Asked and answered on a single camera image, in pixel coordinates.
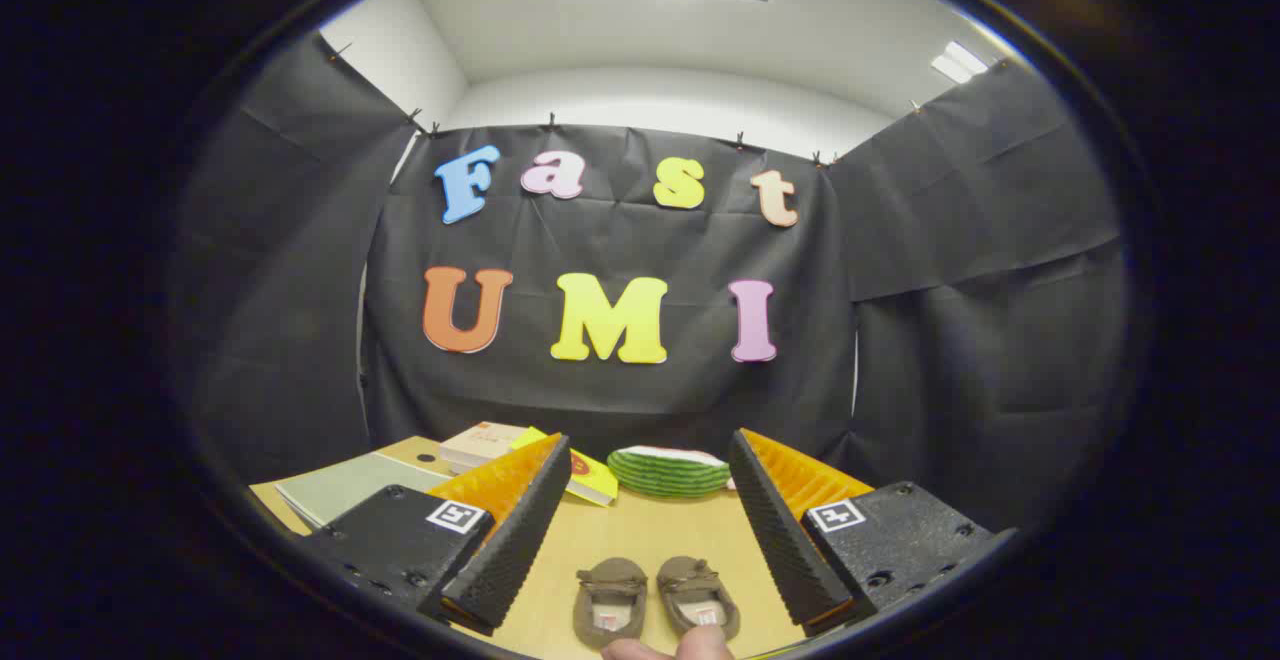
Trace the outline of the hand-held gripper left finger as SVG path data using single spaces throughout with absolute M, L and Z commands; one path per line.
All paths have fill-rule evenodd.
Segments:
M 301 545 L 375 604 L 490 636 L 529 577 L 570 475 L 568 437 L 549 435 L 429 492 L 385 483 Z

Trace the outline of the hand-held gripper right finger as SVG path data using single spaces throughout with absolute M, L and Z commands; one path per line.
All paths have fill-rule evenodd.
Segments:
M 780 597 L 810 637 L 918 602 L 1016 536 L 922 483 L 873 489 L 750 428 L 733 434 L 728 460 Z

